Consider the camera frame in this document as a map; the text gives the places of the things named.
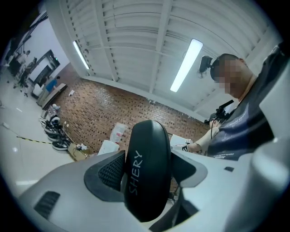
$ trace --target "yellow and black striped tape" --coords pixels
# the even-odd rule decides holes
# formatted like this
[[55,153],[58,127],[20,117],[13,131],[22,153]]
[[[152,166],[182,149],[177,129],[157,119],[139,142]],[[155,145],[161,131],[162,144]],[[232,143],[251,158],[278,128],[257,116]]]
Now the yellow and black striped tape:
[[47,142],[42,142],[42,141],[37,141],[37,140],[31,140],[31,139],[27,139],[27,138],[20,137],[20,136],[17,136],[17,138],[21,138],[21,139],[23,139],[23,140],[28,140],[28,141],[31,141],[31,142],[52,144],[52,143],[47,143]]

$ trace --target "white ceiling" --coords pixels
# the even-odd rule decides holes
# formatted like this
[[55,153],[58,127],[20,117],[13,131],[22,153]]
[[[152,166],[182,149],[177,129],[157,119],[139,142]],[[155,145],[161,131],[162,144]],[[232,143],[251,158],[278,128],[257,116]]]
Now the white ceiling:
[[[269,19],[247,0],[55,0],[48,17],[68,58],[86,79],[119,87],[203,121],[230,100],[201,57],[231,53],[258,74],[280,40]],[[170,87],[191,39],[203,43],[177,92]],[[77,40],[89,76],[72,46]]]

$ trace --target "rectangular light fixture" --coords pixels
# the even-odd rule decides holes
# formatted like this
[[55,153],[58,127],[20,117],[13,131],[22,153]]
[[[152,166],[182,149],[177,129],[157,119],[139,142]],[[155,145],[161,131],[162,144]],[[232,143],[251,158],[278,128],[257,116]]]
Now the rectangular light fixture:
[[189,45],[189,48],[186,52],[186,55],[183,59],[183,62],[179,68],[179,71],[174,79],[174,82],[170,88],[171,91],[177,92],[179,87],[181,86],[182,82],[186,78],[188,72],[191,69],[191,66],[193,65],[194,61],[196,60],[196,57],[198,56],[201,48],[203,47],[203,43],[193,39],[191,40],[191,43]]
[[85,65],[85,67],[86,67],[87,69],[90,69],[89,66],[88,66],[88,64],[87,64],[87,62],[85,61],[85,58],[83,57],[83,55],[82,55],[82,53],[81,53],[80,48],[78,47],[77,42],[74,41],[74,42],[73,42],[73,45],[74,45],[74,48],[76,49],[78,55],[80,56],[80,58],[81,58],[83,64]]

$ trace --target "glossy floor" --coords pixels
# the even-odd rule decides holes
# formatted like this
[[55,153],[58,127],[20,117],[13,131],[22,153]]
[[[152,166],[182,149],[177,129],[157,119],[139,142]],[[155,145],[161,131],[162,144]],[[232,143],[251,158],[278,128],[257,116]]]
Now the glossy floor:
[[13,89],[14,82],[8,71],[1,75],[0,100],[5,108],[0,109],[0,168],[12,194],[18,197],[51,170],[73,160],[50,144],[17,138],[50,142],[38,121],[41,107],[30,94],[26,97],[19,88]]

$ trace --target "brick wall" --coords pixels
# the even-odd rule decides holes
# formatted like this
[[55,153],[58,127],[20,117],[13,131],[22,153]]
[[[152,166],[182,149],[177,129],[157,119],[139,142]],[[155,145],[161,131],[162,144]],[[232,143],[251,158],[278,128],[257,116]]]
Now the brick wall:
[[[167,132],[193,141],[202,137],[208,127],[159,103],[115,87],[81,79],[71,64],[60,73],[60,82],[68,88],[54,101],[61,107],[61,121],[67,121],[66,132],[76,143],[83,143],[98,152],[102,142],[109,140],[117,122],[126,124],[120,149],[127,150],[134,124],[147,119],[162,123]],[[71,90],[75,93],[68,96]]]

